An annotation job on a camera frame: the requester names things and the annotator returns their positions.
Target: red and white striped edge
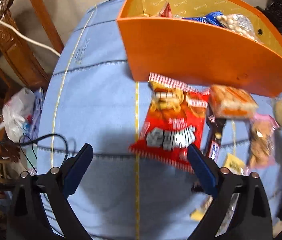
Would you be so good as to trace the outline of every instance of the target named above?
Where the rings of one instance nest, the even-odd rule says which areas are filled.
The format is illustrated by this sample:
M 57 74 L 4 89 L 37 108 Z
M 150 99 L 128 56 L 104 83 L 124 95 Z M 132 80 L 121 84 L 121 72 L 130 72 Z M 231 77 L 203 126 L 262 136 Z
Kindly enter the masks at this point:
M 186 172 L 189 172 L 189 173 L 194 173 L 190 164 L 178 163 L 176 161 L 173 161 L 173 160 L 170 160 L 170 159 L 167 159 L 167 158 L 163 158 L 163 157 L 158 156 L 158 155 L 151 153 L 151 152 L 134 149 L 133 147 L 129 147 L 129 152 L 132 152 L 136 155 L 139 155 L 142 158 L 149 158 L 149 159 L 157 160 L 159 162 L 174 166 L 174 167 L 181 169 L 183 171 L 186 171 Z
M 195 93 L 201 93 L 202 95 L 210 94 L 210 89 L 205 89 L 200 92 L 197 89 L 185 84 L 184 82 L 181 82 L 181 81 L 178 81 L 172 78 L 168 78 L 168 77 L 162 76 L 160 74 L 152 73 L 152 72 L 150 73 L 150 76 L 149 76 L 149 82 L 150 81 L 159 83 L 170 89 L 180 89 L 184 92 L 195 92 Z

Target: orange box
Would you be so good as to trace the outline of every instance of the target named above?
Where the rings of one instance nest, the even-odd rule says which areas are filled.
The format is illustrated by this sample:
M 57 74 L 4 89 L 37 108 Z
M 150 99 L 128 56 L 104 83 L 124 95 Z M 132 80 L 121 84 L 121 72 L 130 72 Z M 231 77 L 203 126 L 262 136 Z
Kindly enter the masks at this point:
M 262 30 L 263 44 L 214 25 L 145 17 L 156 15 L 166 1 L 172 14 L 182 17 L 243 14 L 256 32 Z M 282 92 L 282 36 L 241 0 L 126 0 L 117 23 L 136 81 L 147 81 L 155 72 L 188 84 L 228 85 L 269 97 Z

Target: white plastic bag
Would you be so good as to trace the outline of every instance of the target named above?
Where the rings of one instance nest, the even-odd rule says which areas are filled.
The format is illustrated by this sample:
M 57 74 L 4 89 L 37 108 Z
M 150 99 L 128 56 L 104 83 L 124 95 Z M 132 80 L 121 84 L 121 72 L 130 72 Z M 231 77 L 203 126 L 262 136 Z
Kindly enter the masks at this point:
M 0 130 L 5 127 L 11 141 L 19 142 L 20 137 L 29 129 L 28 121 L 31 120 L 34 101 L 34 93 L 22 88 L 3 106 L 3 122 L 0 123 Z

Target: blue tablecloth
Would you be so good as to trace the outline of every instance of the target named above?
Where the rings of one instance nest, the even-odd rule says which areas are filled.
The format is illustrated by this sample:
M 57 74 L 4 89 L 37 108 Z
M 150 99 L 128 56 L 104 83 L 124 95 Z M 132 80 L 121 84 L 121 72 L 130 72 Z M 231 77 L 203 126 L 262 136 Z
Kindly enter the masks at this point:
M 115 22 L 124 0 L 109 0 L 87 11 L 68 40 L 57 63 L 44 102 L 39 136 L 52 132 L 55 105 L 68 61 L 73 54 L 55 119 L 55 132 L 66 137 L 71 153 L 84 143 L 93 146 L 94 158 L 76 193 L 68 198 L 87 232 L 105 239 L 134 239 L 135 157 L 128 152 L 135 134 L 135 82 L 126 60 Z M 87 27 L 84 25 L 91 17 Z M 270 98 L 253 96 L 260 114 L 272 115 Z M 139 126 L 142 127 L 151 89 L 139 83 Z M 201 148 L 206 144 L 205 126 Z M 248 160 L 249 132 L 246 123 L 236 121 L 237 156 Z M 257 170 L 263 181 L 273 222 L 282 203 L 282 132 L 275 133 L 276 164 Z M 217 164 L 232 152 L 231 122 L 227 122 Z M 54 166 L 64 158 L 63 142 L 55 138 Z M 51 139 L 39 143 L 38 172 L 50 169 Z M 140 160 L 140 238 L 148 240 L 186 239 L 197 226 L 190 213 L 200 206 L 204 194 L 191 194 L 194 175 L 158 161 Z M 53 219 L 51 225 L 58 228 Z

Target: bag of white balls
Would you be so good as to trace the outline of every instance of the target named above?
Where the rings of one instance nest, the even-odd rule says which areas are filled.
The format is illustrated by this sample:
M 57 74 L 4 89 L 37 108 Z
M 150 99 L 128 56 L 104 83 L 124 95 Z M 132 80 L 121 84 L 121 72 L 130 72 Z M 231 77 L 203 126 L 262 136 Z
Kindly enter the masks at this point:
M 217 20 L 227 29 L 260 42 L 250 20 L 242 14 L 219 15 Z

